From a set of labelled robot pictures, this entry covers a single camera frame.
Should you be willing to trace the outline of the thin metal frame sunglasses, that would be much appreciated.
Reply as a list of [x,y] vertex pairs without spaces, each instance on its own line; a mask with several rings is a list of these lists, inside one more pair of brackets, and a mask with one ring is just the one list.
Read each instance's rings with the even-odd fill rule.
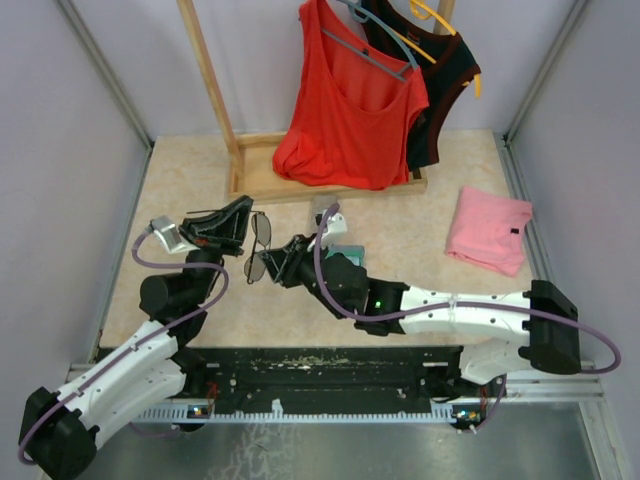
[[271,222],[264,212],[257,212],[251,218],[251,228],[254,234],[251,255],[244,264],[246,282],[251,285],[262,279],[266,266],[260,257],[263,250],[268,250],[271,245]]

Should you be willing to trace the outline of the blue-grey glasses case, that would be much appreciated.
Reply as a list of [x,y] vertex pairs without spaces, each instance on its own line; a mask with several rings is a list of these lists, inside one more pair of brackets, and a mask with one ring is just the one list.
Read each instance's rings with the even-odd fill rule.
[[365,248],[361,245],[332,245],[327,257],[343,255],[356,266],[363,267],[365,259]]

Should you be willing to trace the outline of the grey glasses case green lining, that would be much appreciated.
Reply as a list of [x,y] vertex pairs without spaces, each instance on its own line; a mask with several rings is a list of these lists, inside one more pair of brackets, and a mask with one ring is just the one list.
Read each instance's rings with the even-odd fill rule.
[[310,218],[312,224],[317,225],[319,222],[319,218],[321,218],[325,214],[325,211],[328,210],[332,205],[338,203],[338,197],[333,194],[323,194],[315,196],[312,199],[310,209]]

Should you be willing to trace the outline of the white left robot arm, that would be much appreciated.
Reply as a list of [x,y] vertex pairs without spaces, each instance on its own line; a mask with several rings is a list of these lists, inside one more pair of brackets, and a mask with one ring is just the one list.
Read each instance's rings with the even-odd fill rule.
[[166,216],[149,222],[131,246],[133,260],[155,272],[140,286],[147,320],[75,380],[27,398],[18,441],[22,464],[37,465],[52,479],[75,479],[144,410],[206,389],[208,373],[188,345],[230,285],[224,259],[242,254],[253,203],[243,195],[181,223]]

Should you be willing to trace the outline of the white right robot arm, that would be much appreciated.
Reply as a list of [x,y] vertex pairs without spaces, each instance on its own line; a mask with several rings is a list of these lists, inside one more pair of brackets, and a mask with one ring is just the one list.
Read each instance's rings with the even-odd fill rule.
[[370,335],[445,333],[477,336],[446,372],[461,396],[496,377],[523,370],[555,375],[581,372],[578,312],[551,282],[534,280],[525,291],[493,295],[438,292],[370,277],[341,253],[315,253],[312,241],[294,237],[257,259],[274,283],[304,287],[333,316],[353,320]]

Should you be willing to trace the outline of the wooden clothes rack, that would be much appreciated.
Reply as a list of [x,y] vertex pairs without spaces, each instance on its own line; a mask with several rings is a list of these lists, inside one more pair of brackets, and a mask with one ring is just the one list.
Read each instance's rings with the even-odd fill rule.
[[[300,6],[296,14],[299,24]],[[284,101],[287,106],[291,107],[292,114],[286,130],[274,133],[236,134],[224,103],[195,5],[191,1],[181,1],[178,4],[178,8],[207,95],[230,155],[228,185],[230,197],[237,198],[242,195],[249,195],[255,200],[280,202],[312,197],[317,194],[337,194],[342,192],[368,194],[370,192],[398,191],[400,189],[415,192],[425,188],[426,181],[412,174],[410,170],[407,183],[391,186],[385,190],[355,189],[341,185],[309,186],[280,177],[273,170],[272,157],[290,127],[300,89],[304,61],[301,24],[300,32],[293,36],[292,58],[286,58],[284,51],[274,42],[257,44],[250,50],[254,59],[262,62],[265,66],[267,76],[266,80],[256,81],[257,91],[251,97],[257,102],[263,102],[268,95],[273,94],[277,99]]]

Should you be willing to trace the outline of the red tank top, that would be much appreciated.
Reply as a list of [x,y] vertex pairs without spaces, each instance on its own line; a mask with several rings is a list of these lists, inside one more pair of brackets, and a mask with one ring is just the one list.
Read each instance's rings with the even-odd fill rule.
[[409,130],[429,104],[420,68],[370,46],[326,1],[303,3],[299,21],[300,89],[274,172],[309,186],[407,183]]

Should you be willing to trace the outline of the folded pink t-shirt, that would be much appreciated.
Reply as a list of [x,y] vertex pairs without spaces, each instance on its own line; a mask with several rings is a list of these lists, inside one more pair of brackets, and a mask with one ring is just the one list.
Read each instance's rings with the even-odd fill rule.
[[453,259],[514,277],[524,264],[523,237],[532,204],[465,186],[445,244]]

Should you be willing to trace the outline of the grey clothes hanger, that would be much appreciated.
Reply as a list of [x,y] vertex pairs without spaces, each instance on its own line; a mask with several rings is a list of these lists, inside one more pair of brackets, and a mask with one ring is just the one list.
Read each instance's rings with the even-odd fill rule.
[[365,1],[340,1],[348,9],[351,19],[359,23],[362,39],[358,44],[346,33],[335,33],[324,26],[320,32],[369,66],[406,83],[412,73],[421,67],[414,56],[416,47],[409,47],[398,33],[378,15],[367,8]]

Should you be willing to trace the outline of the black maroon-trimmed tank top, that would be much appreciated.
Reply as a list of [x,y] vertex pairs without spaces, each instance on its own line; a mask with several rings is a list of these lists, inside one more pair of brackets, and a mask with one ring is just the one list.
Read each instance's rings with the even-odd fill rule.
[[415,171],[440,161],[438,138],[454,103],[467,85],[481,74],[481,68],[460,33],[435,35],[413,24],[388,1],[365,1],[409,47],[414,56],[428,95],[428,106],[414,121],[407,139],[408,169]]

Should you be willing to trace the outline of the yellow clothes hanger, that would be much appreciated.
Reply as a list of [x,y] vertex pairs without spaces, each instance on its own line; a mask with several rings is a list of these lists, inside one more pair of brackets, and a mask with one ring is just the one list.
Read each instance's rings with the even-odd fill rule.
[[435,35],[456,35],[457,30],[451,25],[455,3],[455,0],[439,0],[436,7],[431,7],[427,1],[409,0],[409,8],[416,19],[433,21]]

